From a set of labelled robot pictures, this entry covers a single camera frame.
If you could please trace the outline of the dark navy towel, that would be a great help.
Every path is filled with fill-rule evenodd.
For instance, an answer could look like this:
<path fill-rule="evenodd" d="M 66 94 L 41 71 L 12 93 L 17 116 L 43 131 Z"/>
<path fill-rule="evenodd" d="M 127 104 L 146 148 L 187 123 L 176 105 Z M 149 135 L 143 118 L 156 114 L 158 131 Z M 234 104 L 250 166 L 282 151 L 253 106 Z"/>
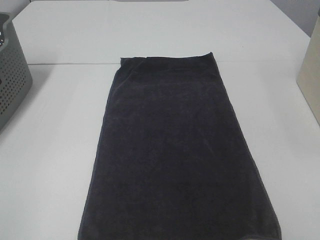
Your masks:
<path fill-rule="evenodd" d="M 122 58 L 80 240 L 280 240 L 212 53 Z"/>

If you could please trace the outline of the grey perforated plastic basket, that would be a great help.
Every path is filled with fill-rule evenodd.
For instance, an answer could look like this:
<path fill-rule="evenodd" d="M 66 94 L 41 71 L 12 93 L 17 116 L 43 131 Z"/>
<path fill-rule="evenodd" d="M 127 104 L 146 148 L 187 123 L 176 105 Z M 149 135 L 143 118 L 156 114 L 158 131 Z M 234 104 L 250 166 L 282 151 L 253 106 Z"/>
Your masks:
<path fill-rule="evenodd" d="M 8 12 L 0 13 L 0 128 L 21 105 L 33 78 Z"/>

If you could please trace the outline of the beige box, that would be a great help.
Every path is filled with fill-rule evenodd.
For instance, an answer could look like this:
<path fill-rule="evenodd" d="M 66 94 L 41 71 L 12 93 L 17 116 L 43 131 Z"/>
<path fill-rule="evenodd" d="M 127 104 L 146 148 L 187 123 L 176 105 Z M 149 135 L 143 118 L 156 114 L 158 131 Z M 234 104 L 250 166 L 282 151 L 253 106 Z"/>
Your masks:
<path fill-rule="evenodd" d="M 320 124 L 320 12 L 296 82 L 317 123 Z"/>

